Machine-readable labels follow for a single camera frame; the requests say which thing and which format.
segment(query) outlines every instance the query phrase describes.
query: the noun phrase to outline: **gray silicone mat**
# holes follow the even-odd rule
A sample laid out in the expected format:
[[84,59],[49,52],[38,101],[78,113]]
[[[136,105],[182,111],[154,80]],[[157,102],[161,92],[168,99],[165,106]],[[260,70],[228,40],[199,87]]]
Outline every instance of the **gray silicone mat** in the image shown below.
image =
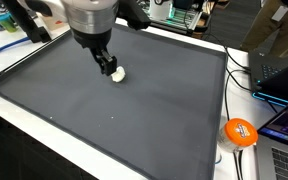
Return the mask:
[[0,96],[150,179],[212,179],[226,55],[122,26],[108,50],[122,83],[66,34],[0,76]]

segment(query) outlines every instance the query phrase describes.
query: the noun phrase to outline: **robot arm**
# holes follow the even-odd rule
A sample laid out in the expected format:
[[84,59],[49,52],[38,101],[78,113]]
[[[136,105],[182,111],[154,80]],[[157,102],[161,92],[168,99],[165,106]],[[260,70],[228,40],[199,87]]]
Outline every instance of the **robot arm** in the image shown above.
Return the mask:
[[150,19],[135,0],[18,0],[25,8],[68,22],[75,40],[89,48],[102,74],[116,71],[117,60],[109,55],[107,44],[116,17],[139,30],[150,25]]

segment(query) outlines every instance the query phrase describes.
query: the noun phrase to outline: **white table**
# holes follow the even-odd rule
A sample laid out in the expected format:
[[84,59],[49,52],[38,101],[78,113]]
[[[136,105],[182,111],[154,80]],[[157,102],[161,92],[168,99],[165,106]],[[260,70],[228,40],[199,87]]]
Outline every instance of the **white table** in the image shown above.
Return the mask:
[[[43,24],[40,20],[36,21],[38,24]],[[120,19],[117,19],[117,23],[126,25],[126,22]],[[67,30],[68,26],[63,27],[51,32],[51,36],[52,38],[57,37]],[[224,52],[224,48],[222,46],[198,39],[185,37],[151,27],[146,31]],[[22,31],[14,34],[9,34],[7,32],[0,33],[0,44],[9,43],[23,38],[24,36],[25,34]],[[21,44],[17,47],[1,52],[0,70],[7,68],[43,45],[44,44],[42,43],[32,44],[26,42],[25,45]],[[245,66],[247,65],[248,59],[246,53],[234,49],[229,49],[229,52],[239,63]],[[231,61],[228,63],[228,68],[230,70],[239,69],[238,66],[233,64]],[[249,86],[248,77],[246,75],[236,73],[234,74],[234,77],[236,77],[236,79],[241,82],[242,85],[246,87]],[[239,117],[246,119],[256,128],[259,128],[274,115],[266,103],[253,99],[249,92],[241,90],[233,81],[229,82],[227,96],[231,118]],[[16,105],[5,101],[2,98],[0,98],[0,116],[98,179],[146,179],[142,175],[129,169],[109,156],[97,151],[86,143],[26,112]],[[226,113],[225,106],[223,105],[221,127],[225,122]],[[222,156],[222,162],[216,165],[214,179],[237,179],[233,155],[222,151]],[[254,148],[247,148],[243,153],[242,160],[244,180],[258,179],[256,177],[257,170],[255,159]]]

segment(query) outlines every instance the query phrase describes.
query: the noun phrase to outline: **desk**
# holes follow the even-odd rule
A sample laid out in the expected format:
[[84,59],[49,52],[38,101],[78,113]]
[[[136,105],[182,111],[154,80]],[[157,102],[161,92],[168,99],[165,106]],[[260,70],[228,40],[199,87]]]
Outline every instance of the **desk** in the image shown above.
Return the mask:
[[[126,22],[117,19],[118,24],[126,25]],[[63,27],[52,32],[52,38],[68,30],[68,27]],[[191,44],[196,44],[206,48],[224,52],[224,48],[220,45],[209,42],[185,37],[179,34],[167,32],[156,28],[148,28],[146,31],[159,34],[164,37],[171,37],[176,40],[185,41]],[[15,39],[20,39],[24,36],[23,32],[14,34],[10,38],[9,34],[0,35],[3,43],[11,42]],[[25,57],[31,51],[43,46],[41,43],[19,46],[0,53],[0,70],[5,69],[9,65],[17,62]],[[247,65],[247,54],[234,49],[229,49],[230,54],[242,65]],[[231,63],[228,64],[230,70],[238,69],[238,66]],[[236,79],[244,86],[248,86],[248,77],[242,74],[235,74]],[[248,92],[245,92],[230,81],[228,86],[228,104],[230,116],[247,119],[256,128],[263,125],[270,117],[274,115],[270,107],[259,100],[255,100]],[[62,130],[48,124],[44,120],[24,111],[16,105],[0,98],[0,117],[15,125],[25,133],[29,134],[39,142],[45,144],[58,154],[78,165],[85,171],[89,172],[98,179],[130,179],[142,180],[146,179],[137,172],[129,169],[116,160],[88,146],[84,142],[75,137],[63,132]],[[221,126],[226,122],[225,107],[222,109]],[[216,165],[214,179],[237,179],[233,155],[222,152],[223,160]],[[243,175],[244,180],[256,180],[256,163],[254,148],[249,147],[243,153]]]

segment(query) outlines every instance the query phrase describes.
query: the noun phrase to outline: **laptop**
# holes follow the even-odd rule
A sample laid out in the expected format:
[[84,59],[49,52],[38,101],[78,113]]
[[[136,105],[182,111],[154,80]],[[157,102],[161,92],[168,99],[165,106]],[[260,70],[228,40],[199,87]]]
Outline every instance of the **laptop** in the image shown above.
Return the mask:
[[288,105],[288,59],[249,53],[251,90],[254,98]]
[[259,130],[260,180],[288,180],[288,106]]

